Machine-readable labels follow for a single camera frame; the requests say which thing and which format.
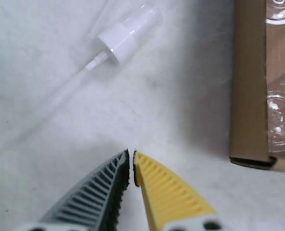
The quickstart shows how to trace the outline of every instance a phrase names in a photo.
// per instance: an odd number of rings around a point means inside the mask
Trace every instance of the cardboard box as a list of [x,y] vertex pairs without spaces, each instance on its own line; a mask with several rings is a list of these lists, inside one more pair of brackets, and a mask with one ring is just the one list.
[[285,0],[235,1],[230,159],[285,171]]

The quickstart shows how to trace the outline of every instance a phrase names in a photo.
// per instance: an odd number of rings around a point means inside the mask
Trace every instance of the white surface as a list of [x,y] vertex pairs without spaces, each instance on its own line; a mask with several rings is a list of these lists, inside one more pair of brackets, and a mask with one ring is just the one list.
[[[136,2],[120,0],[107,25]],[[94,57],[88,36],[102,3],[0,0],[0,139],[24,128]],[[235,230],[285,230],[285,173],[228,159],[233,0],[158,4],[163,25],[124,68],[86,74],[54,113],[1,145],[0,231],[37,221],[125,148],[176,172]],[[148,230],[133,183],[119,220],[120,231]]]

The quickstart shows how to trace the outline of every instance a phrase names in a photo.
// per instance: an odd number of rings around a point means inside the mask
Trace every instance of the black rubber edge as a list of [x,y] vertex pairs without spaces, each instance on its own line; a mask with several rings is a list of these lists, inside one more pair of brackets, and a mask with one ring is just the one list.
[[136,178],[136,166],[134,164],[134,160],[135,160],[135,155],[136,155],[137,150],[134,151],[133,154],[133,171],[134,171],[134,183],[137,187],[139,187],[138,183],[137,183],[137,178]]
[[130,156],[124,150],[75,185],[40,221],[83,225],[89,231],[115,231],[129,179]]

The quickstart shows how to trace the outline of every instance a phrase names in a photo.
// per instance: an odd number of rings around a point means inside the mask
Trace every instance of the white spray nozzle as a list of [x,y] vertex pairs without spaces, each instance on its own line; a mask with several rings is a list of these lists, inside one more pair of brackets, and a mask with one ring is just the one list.
[[125,20],[112,25],[97,36],[103,45],[103,51],[85,68],[92,70],[109,57],[117,64],[124,64],[161,21],[162,15],[156,7],[143,5],[133,11]]

